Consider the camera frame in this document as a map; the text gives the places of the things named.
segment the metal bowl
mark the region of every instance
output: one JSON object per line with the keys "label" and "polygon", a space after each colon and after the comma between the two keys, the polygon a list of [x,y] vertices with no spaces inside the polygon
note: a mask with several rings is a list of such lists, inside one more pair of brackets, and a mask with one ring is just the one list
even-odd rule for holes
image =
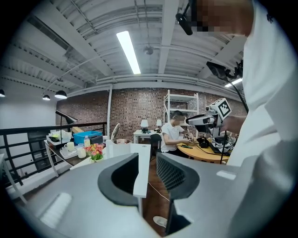
{"label": "metal bowl", "polygon": [[115,140],[113,140],[113,143],[117,144],[117,145],[124,145],[124,144],[131,143],[131,140],[129,140],[129,139],[115,139]]}

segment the dark hair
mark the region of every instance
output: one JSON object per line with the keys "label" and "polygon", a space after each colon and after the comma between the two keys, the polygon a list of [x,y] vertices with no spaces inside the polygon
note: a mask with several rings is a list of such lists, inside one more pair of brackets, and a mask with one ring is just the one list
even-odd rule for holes
{"label": "dark hair", "polygon": [[176,117],[176,116],[183,116],[183,113],[181,111],[174,111],[173,114],[172,114],[172,118]]}

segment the round table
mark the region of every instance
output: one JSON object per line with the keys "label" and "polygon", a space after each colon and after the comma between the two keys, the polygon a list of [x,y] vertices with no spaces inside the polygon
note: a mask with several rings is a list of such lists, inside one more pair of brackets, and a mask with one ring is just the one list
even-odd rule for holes
{"label": "round table", "polygon": [[[200,160],[203,162],[209,162],[209,163],[214,163],[214,164],[219,164],[220,163],[220,158],[221,155],[214,154],[213,150],[208,147],[208,148],[198,148],[199,144],[194,145],[193,143],[189,144],[189,147],[192,147],[192,149],[189,148],[183,148],[181,147],[182,143],[177,145],[177,148],[182,151],[184,154],[187,154],[190,157],[193,157],[195,160]],[[228,162],[229,156],[223,156],[223,161]]]}

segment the white lamp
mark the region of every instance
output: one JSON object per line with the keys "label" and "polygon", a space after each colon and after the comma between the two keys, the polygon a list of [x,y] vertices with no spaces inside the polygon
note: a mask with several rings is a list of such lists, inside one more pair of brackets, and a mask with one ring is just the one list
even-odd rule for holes
{"label": "white lamp", "polygon": [[162,120],[157,119],[157,121],[156,121],[156,125],[158,126],[158,128],[159,128],[160,126],[162,126]]}
{"label": "white lamp", "polygon": [[143,129],[142,129],[142,133],[146,133],[147,131],[148,131],[148,129],[147,128],[145,128],[145,127],[148,127],[149,125],[148,125],[148,121],[147,120],[142,120],[141,121],[141,127],[143,127]]}

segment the flower bouquet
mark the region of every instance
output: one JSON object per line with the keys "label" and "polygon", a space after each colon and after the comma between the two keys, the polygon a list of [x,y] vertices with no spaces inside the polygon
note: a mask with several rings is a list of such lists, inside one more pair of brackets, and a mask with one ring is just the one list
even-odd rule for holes
{"label": "flower bouquet", "polygon": [[91,146],[85,147],[86,153],[90,156],[90,160],[97,162],[103,158],[103,145],[93,144]]}

